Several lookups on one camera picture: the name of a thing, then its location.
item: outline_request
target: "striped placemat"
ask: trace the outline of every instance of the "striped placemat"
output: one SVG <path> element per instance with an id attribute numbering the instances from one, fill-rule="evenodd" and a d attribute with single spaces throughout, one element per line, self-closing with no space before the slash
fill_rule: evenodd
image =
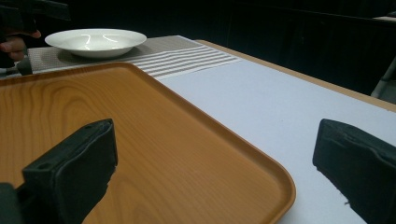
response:
<path id="1" fill-rule="evenodd" d="M 34 74 L 99 63 L 127 62 L 157 79 L 240 61 L 231 54 L 179 35 L 149 38 L 144 44 L 114 60 L 81 58 L 52 47 L 28 49 L 28 53 Z"/>

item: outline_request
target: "dark background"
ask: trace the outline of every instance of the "dark background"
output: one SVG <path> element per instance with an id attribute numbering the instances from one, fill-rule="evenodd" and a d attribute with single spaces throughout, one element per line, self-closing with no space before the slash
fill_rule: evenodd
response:
<path id="1" fill-rule="evenodd" d="M 207 40 L 353 91 L 371 94 L 396 56 L 396 0 L 59 0 L 71 21 L 35 16 L 43 37 L 69 29 L 117 28 L 148 38 Z"/>

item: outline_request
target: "white bowl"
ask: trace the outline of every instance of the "white bowl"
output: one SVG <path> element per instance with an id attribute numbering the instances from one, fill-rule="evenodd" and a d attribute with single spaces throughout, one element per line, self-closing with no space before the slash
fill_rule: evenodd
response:
<path id="1" fill-rule="evenodd" d="M 114 58 L 144 43 L 145 35 L 117 29 L 62 31 L 45 38 L 48 45 L 86 58 Z"/>

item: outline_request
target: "wooden tray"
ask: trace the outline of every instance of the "wooden tray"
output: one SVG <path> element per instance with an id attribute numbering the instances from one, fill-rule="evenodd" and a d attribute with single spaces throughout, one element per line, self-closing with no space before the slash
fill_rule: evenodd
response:
<path id="1" fill-rule="evenodd" d="M 0 182 L 108 118 L 119 166 L 84 223 L 274 223 L 294 202 L 280 164 L 128 63 L 0 80 Z"/>

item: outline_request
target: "white tabletop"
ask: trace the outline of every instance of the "white tabletop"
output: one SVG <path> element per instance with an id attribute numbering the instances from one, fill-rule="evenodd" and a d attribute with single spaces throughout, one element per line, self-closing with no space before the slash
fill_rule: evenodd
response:
<path id="1" fill-rule="evenodd" d="M 396 146 L 396 113 L 249 61 L 161 83 L 289 171 L 297 197 L 279 223 L 365 223 L 312 164 L 318 125 L 342 121 Z"/>

